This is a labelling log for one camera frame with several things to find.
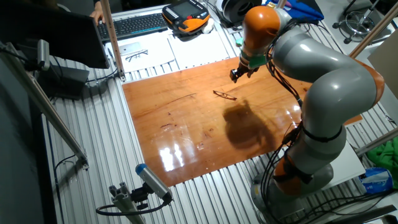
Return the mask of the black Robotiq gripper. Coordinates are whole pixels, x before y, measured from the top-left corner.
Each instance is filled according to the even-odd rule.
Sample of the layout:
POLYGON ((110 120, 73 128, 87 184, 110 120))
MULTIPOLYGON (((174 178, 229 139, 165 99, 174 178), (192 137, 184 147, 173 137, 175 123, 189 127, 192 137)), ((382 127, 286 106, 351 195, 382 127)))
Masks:
POLYGON ((239 67, 236 70, 231 70, 229 77, 230 79, 236 83, 237 79, 243 75, 247 75, 248 78, 251 77, 251 75, 259 70, 258 67, 254 69, 248 69, 247 67, 239 67))

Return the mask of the person's hand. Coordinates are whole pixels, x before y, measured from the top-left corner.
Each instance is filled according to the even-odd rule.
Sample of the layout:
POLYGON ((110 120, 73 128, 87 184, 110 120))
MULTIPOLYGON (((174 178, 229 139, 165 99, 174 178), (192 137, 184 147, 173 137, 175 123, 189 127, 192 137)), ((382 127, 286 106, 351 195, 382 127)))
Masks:
POLYGON ((93 4, 94 4, 94 10, 90 14, 90 17, 92 17, 95 20, 95 24, 98 26, 100 21, 102 23, 105 23, 104 15, 103 15, 103 8, 102 8, 100 0, 94 0, 93 4))

